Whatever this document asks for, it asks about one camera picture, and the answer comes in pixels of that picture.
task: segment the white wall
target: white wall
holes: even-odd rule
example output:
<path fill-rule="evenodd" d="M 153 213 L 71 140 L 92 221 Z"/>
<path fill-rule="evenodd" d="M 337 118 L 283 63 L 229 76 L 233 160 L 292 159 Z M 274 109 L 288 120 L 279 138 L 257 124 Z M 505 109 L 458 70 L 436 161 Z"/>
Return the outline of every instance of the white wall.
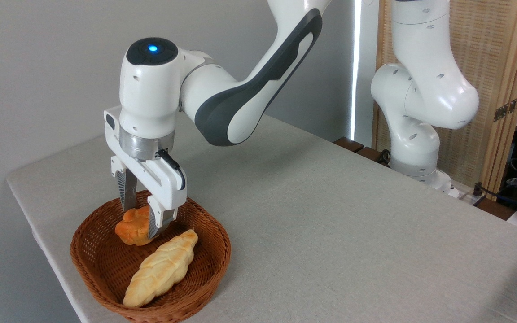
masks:
<path fill-rule="evenodd" d="M 325 139 L 347 135 L 351 8 L 330 4 L 318 43 L 268 114 Z M 102 134 L 127 46 L 169 38 L 241 79 L 275 32 L 265 0 L 0 0 L 0 322 L 78 321 L 4 178 Z"/>

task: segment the bread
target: bread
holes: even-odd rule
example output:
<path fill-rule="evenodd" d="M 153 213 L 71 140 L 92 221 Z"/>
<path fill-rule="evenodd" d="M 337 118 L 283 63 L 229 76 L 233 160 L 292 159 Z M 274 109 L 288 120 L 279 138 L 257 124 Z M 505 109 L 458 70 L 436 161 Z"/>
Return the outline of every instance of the bread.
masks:
<path fill-rule="evenodd" d="M 125 212 L 123 220 L 115 226 L 115 234 L 129 245 L 145 245 L 153 241 L 149 239 L 149 206 Z"/>
<path fill-rule="evenodd" d="M 193 248 L 197 241 L 195 231 L 188 230 L 160 245 L 152 255 L 143 260 L 139 270 L 131 278 L 123 305 L 143 306 L 180 282 L 193 261 Z"/>

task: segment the braided bread loaf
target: braided bread loaf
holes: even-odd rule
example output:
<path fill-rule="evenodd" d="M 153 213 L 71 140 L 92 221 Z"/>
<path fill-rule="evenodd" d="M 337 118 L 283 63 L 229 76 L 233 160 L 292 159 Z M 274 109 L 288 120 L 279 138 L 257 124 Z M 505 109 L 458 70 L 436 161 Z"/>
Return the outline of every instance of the braided bread loaf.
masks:
<path fill-rule="evenodd" d="M 193 261 L 193 248 L 197 241 L 195 231 L 188 230 L 160 245 L 152 255 L 143 260 L 139 270 L 131 278 L 123 304 L 129 307 L 143 306 L 180 282 Z"/>

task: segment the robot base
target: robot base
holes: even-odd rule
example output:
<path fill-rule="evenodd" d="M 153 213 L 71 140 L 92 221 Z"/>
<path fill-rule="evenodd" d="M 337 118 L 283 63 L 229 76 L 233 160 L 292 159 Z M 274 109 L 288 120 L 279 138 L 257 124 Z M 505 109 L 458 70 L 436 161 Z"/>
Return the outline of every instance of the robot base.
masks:
<path fill-rule="evenodd" d="M 424 176 L 409 176 L 418 182 L 424 183 L 431 188 L 435 188 L 440 192 L 446 193 L 452 197 L 458 197 L 458 190 L 454 190 L 452 186 L 452 180 L 448 174 L 441 170 L 435 170 L 428 175 Z"/>

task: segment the table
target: table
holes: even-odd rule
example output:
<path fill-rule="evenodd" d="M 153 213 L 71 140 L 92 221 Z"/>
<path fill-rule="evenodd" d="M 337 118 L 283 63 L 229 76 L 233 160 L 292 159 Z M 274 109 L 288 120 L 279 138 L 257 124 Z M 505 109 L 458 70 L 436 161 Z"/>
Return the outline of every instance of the table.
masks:
<path fill-rule="evenodd" d="M 69 255 L 78 225 L 118 196 L 111 155 L 99 137 L 8 176 L 83 322 L 125 322 Z M 510 223 L 268 116 L 246 142 L 213 147 L 181 114 L 172 156 L 232 243 L 189 323 L 517 321 Z"/>

